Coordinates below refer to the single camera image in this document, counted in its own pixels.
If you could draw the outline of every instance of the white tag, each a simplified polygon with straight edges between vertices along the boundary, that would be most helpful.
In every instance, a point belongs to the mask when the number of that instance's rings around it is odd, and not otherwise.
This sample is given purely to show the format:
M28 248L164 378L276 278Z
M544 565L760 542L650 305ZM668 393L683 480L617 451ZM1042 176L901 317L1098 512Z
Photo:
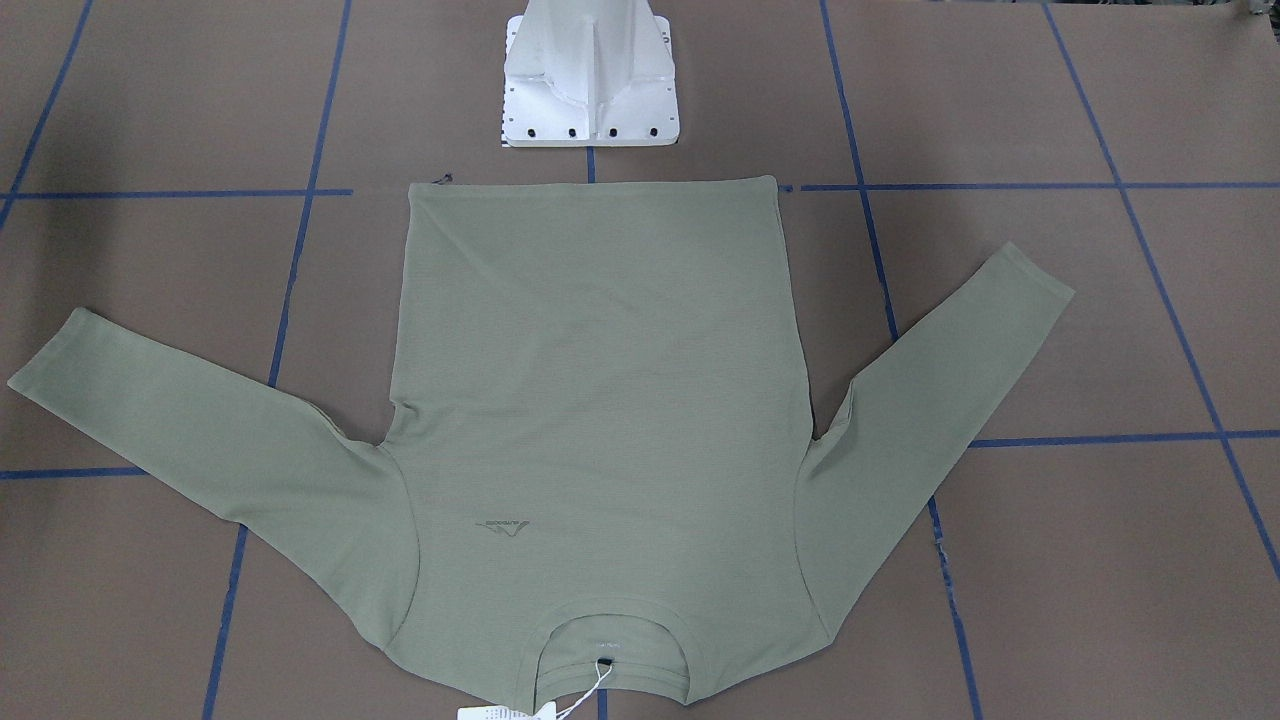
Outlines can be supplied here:
M538 711L538 715L525 715L517 710L512 710L506 705L486 705L484 707L460 707L458 720L525 720L526 717L535 717L536 720L556 720L556 701L550 701Z

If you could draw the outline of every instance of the cardboard surface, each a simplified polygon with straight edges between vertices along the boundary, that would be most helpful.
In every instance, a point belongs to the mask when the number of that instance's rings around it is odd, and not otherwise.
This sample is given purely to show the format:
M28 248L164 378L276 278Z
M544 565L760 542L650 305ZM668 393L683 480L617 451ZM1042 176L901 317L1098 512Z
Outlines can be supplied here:
M5 5L0 374L87 305L260 382L276 368L280 389L376 442L410 182L771 173L819 432L890 320L905 332L1005 241L1078 293L943 483L940 527L922 511L832 648L690 708L609 692L573 717L1274 714L1280 49L1266 19L653 5L672 23L684 133L609 151L498 146L520 0L352 3L346 19L337 0ZM396 667L257 538L229 574L236 525L131 473L0 393L0 716L479 703Z

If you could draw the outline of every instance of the blue grid line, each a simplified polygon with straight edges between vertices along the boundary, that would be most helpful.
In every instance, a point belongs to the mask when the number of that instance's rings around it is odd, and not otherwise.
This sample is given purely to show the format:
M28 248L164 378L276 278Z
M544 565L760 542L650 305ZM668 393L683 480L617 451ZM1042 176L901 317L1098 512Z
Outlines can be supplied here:
M76 32L72 33L72 42L67 46L67 55L63 56L63 65L58 69L54 87L49 90L45 108L40 111L36 128L31 131L31 140L27 141L27 151L23 152L22 163L18 164L18 173L14 174L13 184L9 186L9 195L4 200L4 206L0 208L0 229L4 229L5 220L9 219L9 213L13 210L14 195L22 188L22 181L27 177L27 170L31 169L31 158L36 154L36 145L40 143L40 136L45 132L49 115L54 111L54 102L58 100L58 94L63 90L63 82L67 79L67 72L76 58L76 50L79 47L81 36L84 35L84 23L88 22L88 12L92 8L93 0L84 0L84 8L81 9L79 19L76 20Z
M1274 190L1280 182L1121 182L1130 190Z
M65 478L120 478L146 475L142 468L51 468L47 470L0 470L0 480L54 480Z
M307 227L311 220L311 204L316 195L316 181L320 177L320 159L324 155L325 135L329 129L329 113L333 110L333 96L338 88L338 70L342 67L342 51L347 44L347 24L351 20L351 0L342 4L342 22L338 24L338 41L333 53L333 67L329 69L329 87L325 91L324 110L320 113L320 128L316 131L315 151L311 155L311 174L307 179L307 192L302 202L302 217L298 220L298 234L293 243L293 259L289 264L289 279L284 286L284 302L280 307L280 324L275 334L275 351L271 356L271 373L268 386L275 387L280 375L280 359L284 354L284 338L289 329L289 297L293 295L293 284L298 279L298 261L302 258L302 249L306 242ZM223 603L221 623L218 629L218 644L214 648L214 660L209 669L209 687L205 691L204 720L211 720L214 703L218 700L218 685L223 673L223 657L227 653L227 637L230 633L232 614L236 610L236 592L239 587L241 565L244 561L244 538L248 528L239 527L236 536L236 553L232 557L230 575L227 583L227 598Z
M969 661L969 637L964 632L964 623L960 620L960 606L956 603L955 582L951 579L951 559L942 547L942 516L938 514L938 500L929 498L929 520L933 521L933 546L938 552L938 566L942 570L942 587L947 591L947 607L951 610L951 621L956 632L956 647L960 650L960 660L964 665L964 682L969 689L969 705L973 707L974 720L982 720L982 700L978 697L978 678L973 673L973 662Z
M284 284L284 305L280 307L280 325L275 334L275 352L271 355L271 373L266 384L275 387L280 377L280 360L284 356L284 334L289 329L289 300L293 297L293 284L298 281L298 261L311 224L311 205L315 200L316 181L320 177L320 158L324 155L324 138L329 132L329 113L333 110L333 95L338 88L338 69L342 65L342 50L347 44L347 22L351 19L351 0L342 4L342 24L338 26L338 45L333 54L333 67L329 70L329 88L324 97L324 111L320 113L320 129L316 132L316 145L311 154L311 176L307 179L306 199L302 201L302 219L298 222L298 236L293 242L293 260L289 263L289 279Z
M239 527L236 532L236 551L232 552L232 570L227 577L227 594L223 596L223 614L218 623L218 642L214 644L214 662L209 669L209 685L205 688L205 707L201 720L212 720L214 703L218 701L218 683L223 676L223 659L227 657L227 638L232 632L232 612L236 611L236 592L239 589L239 571L244 564L244 541L248 528Z
M1270 190L1280 182L890 182L801 184L801 192L915 192L927 190Z
M1280 439L1280 429L1226 430L1231 439ZM969 443L973 448L995 447L1060 447L1073 445L1147 445L1155 442L1203 442L1216 441L1216 432L1194 433L1125 433L1112 436L1046 436L982 438ZM47 468L36 470L0 470L0 480L44 480L65 478L110 478L122 475L146 475L147 471L136 466L124 468Z
M854 161L854 176L858 178L858 195L863 201L863 219L867 220L867 236L872 243L872 259L876 261L876 279L881 283L884 296L884 316L888 319L888 334L897 340L897 318L893 315L893 300L888 292L888 278L884 275L884 260L881 258L879 240L876 233L876 218L872 215L872 199L867 195L867 178L863 177L863 160L858 152L858 137L854 135L854 114L849 110L849 97L845 95L845 77L840 72L840 56L836 54L836 38L831 32L831 14L827 0L818 0L822 10L822 28L827 35L827 55L831 56L831 70L836 76L836 94L840 96L840 110L845 115L845 135L849 137L849 154Z
M888 279L884 275L884 263L881 259L879 240L876 233L876 219L872 215L870 196L867 190L867 178L863 176L863 164L858 152L858 138L854 135L854 117L849 109L849 97L845 95L845 79L840 72L840 58L836 53L836 38L831 31L831 13L827 10L827 0L818 0L822 10L822 26L827 36L827 54L831 56L831 69L835 73L836 91L840 95L840 109L845 115L845 132L849 136L849 152L854 160L854 174L858 179L858 195L863 204L863 217L867 220L867 237L870 241L872 256L876 260L876 277L881 283L881 292L884 295L884 319L888 322L888 332L896 342L897 319L893 316L893 301L890 296ZM969 689L969 706L974 720L982 720L982 700L978 694L978 680L973 671L973 660L969 655L969 641L964 630L964 620L960 618L960 607L956 603L955 583L951 579L951 564L946 551L942 548L942 519L938 514L937 500L929 498L929 515L933 519L933 542L938 553L938 564L942 569L942 584L947 593L947 607L951 611L951 625L956 634L956 647L960 652L960 665L964 670L965 685Z
M1140 433L1119 436L1056 436L975 439L969 447L1051 447L1069 445L1139 445L1217 439L1217 433Z
M1066 69L1071 76L1071 82L1075 83L1075 91L1079 94L1080 102L1084 105L1084 111L1089 117L1089 124L1093 126L1093 135L1098 138L1098 146L1102 149L1102 156L1106 159L1107 167L1111 168L1111 176L1116 181L1117 190L1120 191L1120 199L1124 201L1125 211L1129 214L1129 222L1133 224L1133 232L1138 238L1138 245L1142 247L1143 258L1147 260L1147 268L1151 270L1151 277L1156 282L1156 290L1160 292L1160 300L1164 302L1165 311L1169 314L1169 320L1174 325L1174 333L1178 336L1178 342L1183 347L1183 355L1187 357L1187 364L1190 366L1192 377L1196 379L1196 386L1199 388L1201 398L1204 401L1204 409L1208 410L1210 419L1213 421L1213 429L1216 430L1217 438L1222 445L1222 452L1226 454L1226 461L1231 466L1231 473L1235 475L1235 484L1240 488L1240 495L1244 497L1244 505L1248 507L1249 515L1253 518L1253 525L1258 532L1258 538L1262 541L1262 547L1267 553L1267 559L1271 561L1271 570L1275 573L1276 579L1280 579L1280 556L1276 555L1276 547L1271 542L1271 536L1267 532L1266 523L1263 523L1262 514L1258 511L1258 506L1253 501L1253 492L1249 491L1249 483L1244 479L1244 471L1240 469L1240 464L1235 457L1235 451L1231 448L1226 428L1222 425L1222 418L1217 414L1217 407L1213 405L1213 398L1210 396L1208 386L1204 383L1203 374L1201 374L1199 363L1196 361L1196 355L1192 352L1190 342L1187 340L1187 333L1183 331L1183 323L1178 319L1178 311L1174 309L1174 301L1170 299L1169 290L1165 287L1165 281L1160 274L1160 269L1156 266L1156 258L1151 252L1151 246L1147 243L1147 236L1142 231L1142 223L1138 222L1138 214L1134 211L1133 202L1129 200L1129 191L1120 179L1120 170L1116 168L1115 159L1111 156L1111 149L1107 146L1106 137L1102 136L1102 126L1098 124L1098 118L1093 113L1093 105L1089 102L1089 97L1084 92L1084 85L1080 82L1080 76L1075 72L1075 63L1071 61L1071 54L1066 49L1066 42L1062 40L1062 33L1057 28L1057 22L1053 20L1052 10L1050 10L1048 5L1042 5L1042 8L1044 10L1044 18L1048 20L1048 27L1053 32L1053 40L1057 41L1059 51L1062 54L1062 60L1066 63Z
M1280 430L1226 430L1226 437L1231 439L1280 438Z
M349 196L349 187L325 187L317 190L133 190L116 192L17 192L6 195L13 200L165 200L183 197L306 197Z

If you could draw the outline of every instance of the tag string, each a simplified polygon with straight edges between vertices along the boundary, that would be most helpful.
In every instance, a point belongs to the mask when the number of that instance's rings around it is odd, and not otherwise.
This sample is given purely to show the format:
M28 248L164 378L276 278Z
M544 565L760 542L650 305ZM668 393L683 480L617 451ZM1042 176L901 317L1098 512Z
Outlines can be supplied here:
M612 673L612 671L613 671L613 665L609 665L609 669L605 670L604 674L602 675L600 674L600 664L596 662L595 664L595 684L591 685L591 689L586 691L586 694L584 694L582 697L577 698L577 702L575 702L573 705L571 705L567 708L562 710L561 712L557 712L556 714L556 720L564 720L566 717L568 717L570 712L573 712L575 710L577 710L577 706L582 705L586 701L586 698L591 697L591 693L594 693L595 689L600 687L600 683L603 683L604 679L608 678L609 673Z

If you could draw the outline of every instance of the printed logo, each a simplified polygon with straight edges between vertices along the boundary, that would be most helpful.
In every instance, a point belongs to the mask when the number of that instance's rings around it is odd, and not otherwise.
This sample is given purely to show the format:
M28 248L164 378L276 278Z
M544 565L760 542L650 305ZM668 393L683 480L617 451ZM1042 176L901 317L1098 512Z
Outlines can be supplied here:
M529 520L485 520L484 523L476 523L481 528L489 528L490 530L507 536L508 538L516 537L516 533L525 529Z

